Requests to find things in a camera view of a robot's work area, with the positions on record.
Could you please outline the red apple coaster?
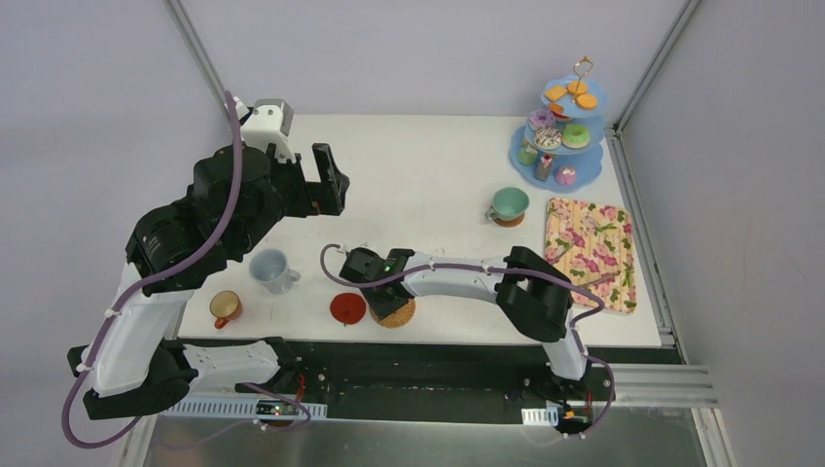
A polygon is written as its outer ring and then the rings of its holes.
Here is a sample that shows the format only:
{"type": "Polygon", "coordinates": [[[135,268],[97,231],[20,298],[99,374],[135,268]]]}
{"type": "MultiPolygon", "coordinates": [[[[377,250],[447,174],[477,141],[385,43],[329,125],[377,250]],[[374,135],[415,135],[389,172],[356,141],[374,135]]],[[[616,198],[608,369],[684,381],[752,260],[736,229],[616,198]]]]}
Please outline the red apple coaster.
{"type": "Polygon", "coordinates": [[[345,326],[351,326],[364,318],[367,303],[356,293],[341,293],[331,300],[329,310],[335,320],[345,326]]]}

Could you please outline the woven rattan coaster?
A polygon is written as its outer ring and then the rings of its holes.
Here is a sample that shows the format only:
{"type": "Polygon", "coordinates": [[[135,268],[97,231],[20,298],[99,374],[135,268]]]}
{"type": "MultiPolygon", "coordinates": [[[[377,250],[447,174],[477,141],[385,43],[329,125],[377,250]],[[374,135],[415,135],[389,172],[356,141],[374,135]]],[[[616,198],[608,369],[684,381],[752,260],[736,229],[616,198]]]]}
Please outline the woven rattan coaster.
{"type": "Polygon", "coordinates": [[[410,323],[416,310],[415,301],[408,300],[398,310],[380,318],[373,309],[369,309],[372,319],[381,327],[386,329],[398,329],[410,323]]]}

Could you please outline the light blue mug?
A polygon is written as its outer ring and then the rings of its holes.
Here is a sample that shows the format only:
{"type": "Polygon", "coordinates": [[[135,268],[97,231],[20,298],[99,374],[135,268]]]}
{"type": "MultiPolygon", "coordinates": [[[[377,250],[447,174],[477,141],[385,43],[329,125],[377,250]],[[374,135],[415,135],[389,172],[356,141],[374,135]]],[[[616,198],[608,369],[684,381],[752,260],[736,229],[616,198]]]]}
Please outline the light blue mug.
{"type": "Polygon", "coordinates": [[[267,249],[258,253],[249,263],[250,276],[274,295],[290,291],[300,281],[299,272],[290,268],[286,255],[277,249],[267,249]]]}

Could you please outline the orange small mug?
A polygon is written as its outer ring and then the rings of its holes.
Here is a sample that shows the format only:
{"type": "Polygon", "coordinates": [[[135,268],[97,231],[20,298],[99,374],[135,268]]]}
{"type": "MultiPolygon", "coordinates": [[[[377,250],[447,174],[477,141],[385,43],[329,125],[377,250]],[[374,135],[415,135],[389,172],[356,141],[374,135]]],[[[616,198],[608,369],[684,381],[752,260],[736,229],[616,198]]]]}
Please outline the orange small mug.
{"type": "Polygon", "coordinates": [[[225,290],[212,298],[209,311],[214,317],[214,328],[220,330],[241,316],[243,305],[236,292],[225,290]]]}

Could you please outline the orange round coaster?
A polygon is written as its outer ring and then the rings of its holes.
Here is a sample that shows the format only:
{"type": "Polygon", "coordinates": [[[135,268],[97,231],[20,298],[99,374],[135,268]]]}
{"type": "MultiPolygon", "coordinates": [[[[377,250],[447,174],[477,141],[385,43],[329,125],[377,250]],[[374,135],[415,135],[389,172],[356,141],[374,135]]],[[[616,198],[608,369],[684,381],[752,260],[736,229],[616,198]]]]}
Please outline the orange round coaster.
{"type": "Polygon", "coordinates": [[[518,225],[520,225],[523,222],[524,218],[525,218],[524,215],[520,215],[519,217],[517,217],[515,219],[512,219],[512,220],[494,219],[493,222],[495,224],[497,224],[498,226],[500,226],[500,227],[514,228],[514,227],[517,227],[518,225]]]}

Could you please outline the green teacup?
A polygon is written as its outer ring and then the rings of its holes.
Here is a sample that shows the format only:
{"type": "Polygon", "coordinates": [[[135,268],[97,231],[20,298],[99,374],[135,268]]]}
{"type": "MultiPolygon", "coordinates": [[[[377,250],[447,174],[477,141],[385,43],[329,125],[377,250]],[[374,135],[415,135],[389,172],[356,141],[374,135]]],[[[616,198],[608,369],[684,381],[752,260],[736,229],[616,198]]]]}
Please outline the green teacup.
{"type": "Polygon", "coordinates": [[[506,187],[495,192],[484,216],[487,220],[513,222],[518,220],[529,207],[528,194],[516,187],[506,187]]]}

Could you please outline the chocolate slice cake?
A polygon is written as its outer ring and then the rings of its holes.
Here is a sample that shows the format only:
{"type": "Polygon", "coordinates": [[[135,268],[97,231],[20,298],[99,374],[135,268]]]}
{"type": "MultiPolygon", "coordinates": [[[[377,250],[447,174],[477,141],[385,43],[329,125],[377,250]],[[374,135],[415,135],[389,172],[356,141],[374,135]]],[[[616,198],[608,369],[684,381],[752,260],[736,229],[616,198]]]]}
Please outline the chocolate slice cake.
{"type": "Polygon", "coordinates": [[[534,171],[534,178],[536,180],[540,182],[548,181],[552,174],[555,157],[553,154],[545,153],[537,160],[534,171]]]}

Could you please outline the purple sprinkled donut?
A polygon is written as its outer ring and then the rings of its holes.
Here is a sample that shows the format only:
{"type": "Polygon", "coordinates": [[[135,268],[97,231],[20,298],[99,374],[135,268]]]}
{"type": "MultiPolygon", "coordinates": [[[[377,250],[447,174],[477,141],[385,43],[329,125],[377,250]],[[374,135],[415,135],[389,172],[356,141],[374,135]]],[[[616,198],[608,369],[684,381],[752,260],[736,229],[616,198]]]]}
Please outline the purple sprinkled donut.
{"type": "Polygon", "coordinates": [[[533,110],[527,118],[527,126],[536,131],[544,126],[554,126],[556,116],[549,108],[538,108],[533,110]]]}

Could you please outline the pink cupcake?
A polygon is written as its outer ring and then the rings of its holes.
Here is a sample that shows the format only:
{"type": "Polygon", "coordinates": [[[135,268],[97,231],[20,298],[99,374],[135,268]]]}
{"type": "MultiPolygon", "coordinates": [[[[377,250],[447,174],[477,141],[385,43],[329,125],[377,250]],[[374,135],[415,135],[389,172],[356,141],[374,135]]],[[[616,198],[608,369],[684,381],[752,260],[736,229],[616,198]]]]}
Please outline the pink cupcake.
{"type": "Polygon", "coordinates": [[[555,175],[556,182],[563,187],[569,187],[577,182],[577,170],[569,165],[559,168],[555,175]]]}

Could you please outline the white chocolate donut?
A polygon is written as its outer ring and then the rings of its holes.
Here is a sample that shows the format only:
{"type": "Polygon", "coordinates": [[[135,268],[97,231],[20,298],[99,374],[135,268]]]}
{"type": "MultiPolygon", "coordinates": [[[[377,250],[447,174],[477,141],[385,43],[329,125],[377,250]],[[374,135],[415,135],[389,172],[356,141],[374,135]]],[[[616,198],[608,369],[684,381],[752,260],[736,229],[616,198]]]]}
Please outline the white chocolate donut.
{"type": "Polygon", "coordinates": [[[562,131],[555,126],[541,126],[534,130],[533,143],[540,150],[554,150],[562,144],[562,131]]]}

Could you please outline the rectangular yellow biscuit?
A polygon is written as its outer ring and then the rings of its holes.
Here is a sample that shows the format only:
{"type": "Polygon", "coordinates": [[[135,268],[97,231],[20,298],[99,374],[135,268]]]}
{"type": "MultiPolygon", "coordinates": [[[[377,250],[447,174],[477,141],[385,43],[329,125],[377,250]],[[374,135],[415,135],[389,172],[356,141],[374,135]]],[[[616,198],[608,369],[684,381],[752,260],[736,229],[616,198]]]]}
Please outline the rectangular yellow biscuit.
{"type": "Polygon", "coordinates": [[[555,85],[544,92],[544,97],[550,102],[558,102],[568,94],[567,87],[555,85]]]}

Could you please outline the green frosted donut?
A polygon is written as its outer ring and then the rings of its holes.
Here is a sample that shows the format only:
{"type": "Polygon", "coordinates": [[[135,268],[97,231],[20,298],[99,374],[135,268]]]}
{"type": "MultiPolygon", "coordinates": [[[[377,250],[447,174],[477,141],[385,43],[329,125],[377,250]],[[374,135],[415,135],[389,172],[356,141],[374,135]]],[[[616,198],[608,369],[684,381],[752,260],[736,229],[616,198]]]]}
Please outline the green frosted donut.
{"type": "Polygon", "coordinates": [[[562,130],[562,144],[570,149],[581,149],[591,141],[589,129],[582,124],[568,123],[562,130]]]}

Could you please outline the round orange biscuit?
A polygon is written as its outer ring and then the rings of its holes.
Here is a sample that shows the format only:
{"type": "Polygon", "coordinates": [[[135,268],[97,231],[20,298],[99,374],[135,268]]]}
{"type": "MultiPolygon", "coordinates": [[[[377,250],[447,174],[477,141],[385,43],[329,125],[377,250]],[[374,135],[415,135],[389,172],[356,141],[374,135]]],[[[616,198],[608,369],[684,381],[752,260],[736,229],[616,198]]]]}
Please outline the round orange biscuit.
{"type": "Polygon", "coordinates": [[[588,92],[588,85],[584,80],[574,80],[567,84],[567,92],[578,96],[588,92]]]}
{"type": "Polygon", "coordinates": [[[598,104],[598,98],[590,93],[581,93],[575,96],[575,103],[583,110],[593,110],[598,104]]]}

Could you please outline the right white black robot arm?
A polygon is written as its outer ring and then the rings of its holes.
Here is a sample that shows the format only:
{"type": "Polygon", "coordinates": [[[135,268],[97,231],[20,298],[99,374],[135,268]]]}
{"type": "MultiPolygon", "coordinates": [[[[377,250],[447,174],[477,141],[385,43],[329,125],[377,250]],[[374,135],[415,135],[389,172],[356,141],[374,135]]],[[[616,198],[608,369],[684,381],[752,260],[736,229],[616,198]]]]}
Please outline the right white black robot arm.
{"type": "Polygon", "coordinates": [[[395,248],[385,257],[365,247],[345,253],[331,280],[358,288],[379,318],[391,317],[418,297],[446,296],[497,305],[523,336],[541,343],[554,390],[567,399],[591,386],[585,349],[571,330],[576,292],[568,277],[523,246],[504,256],[446,258],[395,248]]]}

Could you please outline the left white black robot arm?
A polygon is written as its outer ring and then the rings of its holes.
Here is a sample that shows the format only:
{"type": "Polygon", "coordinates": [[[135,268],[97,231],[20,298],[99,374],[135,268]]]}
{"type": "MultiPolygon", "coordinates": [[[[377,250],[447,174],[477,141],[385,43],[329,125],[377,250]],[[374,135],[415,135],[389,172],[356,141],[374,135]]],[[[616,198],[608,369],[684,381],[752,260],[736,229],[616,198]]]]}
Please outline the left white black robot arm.
{"type": "Polygon", "coordinates": [[[343,212],[348,177],[329,145],[316,143],[312,152],[316,182],[305,179],[299,161],[278,162],[273,150],[244,148],[238,198],[225,222],[235,173],[233,148],[221,148],[195,164],[182,198],[136,223],[106,337],[68,354],[73,366],[93,358],[83,397],[91,419],[159,413],[198,390],[256,383],[280,394],[295,385],[295,359],[280,338],[197,344],[173,332],[205,280],[240,262],[277,222],[343,212]]]}

